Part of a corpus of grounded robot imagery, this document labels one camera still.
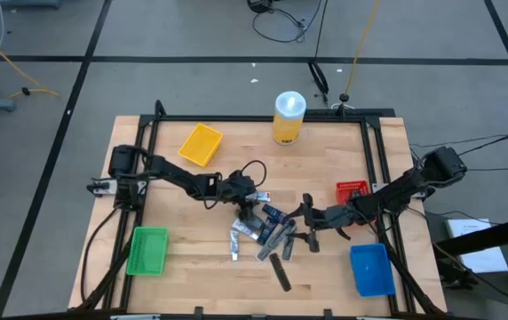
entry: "white paper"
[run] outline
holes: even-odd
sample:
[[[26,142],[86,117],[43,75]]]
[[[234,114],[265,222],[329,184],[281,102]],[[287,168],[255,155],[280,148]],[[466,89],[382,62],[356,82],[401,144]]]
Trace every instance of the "white paper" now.
[[[491,228],[488,219],[481,221],[468,220],[448,220],[448,230],[452,237],[467,235],[472,232]],[[508,266],[504,260],[501,248],[488,248],[479,252],[472,252],[461,255],[460,260],[475,273],[501,272],[508,271]]]

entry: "yellow basket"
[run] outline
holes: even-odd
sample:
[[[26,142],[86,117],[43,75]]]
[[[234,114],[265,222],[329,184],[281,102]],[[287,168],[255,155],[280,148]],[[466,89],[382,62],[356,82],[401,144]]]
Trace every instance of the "yellow basket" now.
[[[179,155],[201,167],[206,167],[217,151],[222,135],[204,124],[198,124],[179,150]]]

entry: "black metal frame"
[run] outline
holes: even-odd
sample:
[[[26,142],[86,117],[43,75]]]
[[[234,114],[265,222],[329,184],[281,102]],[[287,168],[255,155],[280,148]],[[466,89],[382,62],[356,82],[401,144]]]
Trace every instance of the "black metal frame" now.
[[[383,181],[385,183],[390,182],[390,173],[388,169],[388,162],[386,159],[385,145],[383,141],[382,131],[380,127],[379,117],[394,117],[394,110],[389,108],[381,108],[381,109],[355,109],[355,110],[307,110],[306,116],[304,117],[304,122],[306,123],[323,123],[323,122],[331,122],[331,123],[349,123],[349,124],[359,124],[361,127],[361,135],[362,135],[362,145],[364,148],[365,160],[367,163],[367,173],[369,176],[369,184],[377,182],[377,176],[375,174],[375,165],[373,162],[372,149],[370,146],[369,140],[369,127],[373,129],[375,134],[378,156],[380,160],[380,169],[383,175]],[[141,147],[143,144],[143,136],[145,130],[149,124],[151,124],[151,134],[150,141],[148,143],[149,152],[153,153],[155,150],[155,142],[158,134],[159,123],[162,121],[203,121],[203,122],[272,122],[272,116],[169,116],[162,114],[158,114],[157,108],[155,115],[142,115],[139,120],[138,133],[136,135],[135,145]],[[143,219],[143,212],[145,210],[145,194],[144,203],[141,208],[135,212],[135,220],[134,227],[137,227],[141,224]],[[128,223],[129,218],[128,212],[122,212],[120,217],[120,222],[118,224],[118,230],[116,232],[115,238],[115,246],[112,257],[112,262],[114,262],[123,246],[123,239],[125,236],[125,230]],[[377,220],[377,224],[379,227],[384,227],[384,222],[379,219]],[[401,261],[406,265],[406,255],[404,253],[404,245],[401,237],[401,229],[398,220],[394,217],[391,217],[391,224],[393,227],[393,241],[395,244],[396,251]],[[380,242],[388,242],[388,238],[386,234],[383,234],[379,237]],[[408,313],[415,313],[416,306],[414,303],[413,296],[409,291],[409,288],[402,282],[402,288],[404,291],[404,300],[406,302],[406,307]],[[103,308],[110,308],[112,295],[114,292],[114,283],[110,285],[108,289],[104,302]],[[131,292],[131,276],[126,276],[123,282],[123,289],[120,301],[120,309],[126,310],[128,307],[128,302],[130,298]],[[390,311],[392,314],[398,313],[398,303],[396,300],[396,295],[388,296],[388,303],[390,307]],[[185,318],[185,316],[189,317],[190,315],[162,315],[162,318],[169,316],[171,318]],[[230,316],[232,318],[249,318],[251,315],[244,316]],[[290,316],[279,317],[279,318],[292,318]],[[331,313],[330,319],[341,319],[341,318],[351,318],[354,317],[333,317]]]

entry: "green basket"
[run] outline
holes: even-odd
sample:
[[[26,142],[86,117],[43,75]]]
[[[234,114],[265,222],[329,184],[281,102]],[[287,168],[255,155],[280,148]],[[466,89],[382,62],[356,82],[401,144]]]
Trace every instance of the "green basket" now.
[[[131,240],[126,273],[131,276],[159,276],[167,252],[167,228],[137,227]]]

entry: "wooden tabletop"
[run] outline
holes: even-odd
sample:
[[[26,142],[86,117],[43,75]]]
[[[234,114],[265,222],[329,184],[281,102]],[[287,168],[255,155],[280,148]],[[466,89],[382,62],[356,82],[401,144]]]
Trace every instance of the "wooden tabletop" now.
[[[116,118],[102,177],[107,177],[112,147],[134,143],[138,121],[137,116]],[[224,133],[207,168],[178,155],[196,124],[161,122],[155,153],[192,173],[222,172],[225,177],[250,160],[262,160],[268,173],[258,190],[270,191],[271,205],[284,212],[296,209],[303,193],[313,196],[314,207],[324,209],[336,203],[337,182],[368,179],[358,124],[304,123],[299,141],[283,147],[272,139],[271,123],[204,123]],[[400,118],[382,118],[381,124],[390,173],[396,179],[412,165],[404,124]],[[143,146],[147,145],[149,131]],[[377,179],[381,181],[372,131],[369,135]],[[262,176],[261,168],[256,165],[247,173],[254,181],[260,181]],[[86,240],[110,213],[113,201],[113,196],[96,198]],[[417,200],[410,207],[423,211]],[[202,306],[205,314],[318,316],[325,308],[331,308],[335,316],[390,315],[386,297],[362,298],[355,288],[350,248],[377,242],[367,226],[345,228],[353,238],[351,242],[334,230],[318,232],[319,253],[309,252],[307,244],[296,241],[291,261],[282,262],[292,285],[290,292],[284,292],[269,260],[256,260],[260,246],[248,237],[240,235],[239,260],[231,261],[228,231],[235,219],[234,211],[231,204],[218,204],[206,211],[202,202],[189,198],[182,189],[165,181],[153,181],[147,194],[143,225],[169,229],[165,269],[161,276],[133,278],[128,311],[190,314],[194,307]],[[100,230],[92,244],[86,270],[87,294],[109,268],[118,217],[116,214]],[[408,211],[401,215],[400,223],[410,273],[436,306],[447,309],[425,219]],[[301,217],[298,230],[306,231]],[[81,303],[80,267],[79,264],[69,302],[71,307]],[[401,280],[394,268],[393,273],[399,309],[404,310]],[[113,306],[119,304],[124,274],[123,269],[116,278]]]

